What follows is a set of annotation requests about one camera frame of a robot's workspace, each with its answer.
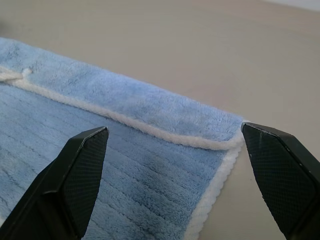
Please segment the light blue towel white trim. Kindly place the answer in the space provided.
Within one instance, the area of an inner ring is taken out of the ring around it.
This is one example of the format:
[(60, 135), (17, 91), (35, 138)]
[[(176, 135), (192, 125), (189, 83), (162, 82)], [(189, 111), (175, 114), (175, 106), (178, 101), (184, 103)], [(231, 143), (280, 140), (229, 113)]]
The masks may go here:
[(243, 118), (0, 37), (0, 226), (68, 139), (109, 130), (83, 240), (198, 240), (244, 139)]

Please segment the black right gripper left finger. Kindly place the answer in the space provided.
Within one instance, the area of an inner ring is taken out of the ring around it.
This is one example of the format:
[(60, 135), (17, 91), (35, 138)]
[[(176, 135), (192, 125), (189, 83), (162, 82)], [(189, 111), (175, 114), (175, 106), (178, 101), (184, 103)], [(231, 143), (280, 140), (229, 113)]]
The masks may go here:
[(81, 240), (102, 179), (109, 131), (70, 138), (22, 195), (0, 227), (0, 240)]

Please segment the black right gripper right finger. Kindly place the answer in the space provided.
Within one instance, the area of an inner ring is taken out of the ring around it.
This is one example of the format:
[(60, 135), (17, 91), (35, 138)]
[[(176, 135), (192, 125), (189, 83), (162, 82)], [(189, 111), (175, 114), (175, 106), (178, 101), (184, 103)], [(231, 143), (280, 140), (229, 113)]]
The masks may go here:
[(320, 161), (293, 135), (243, 122), (253, 174), (286, 240), (320, 240)]

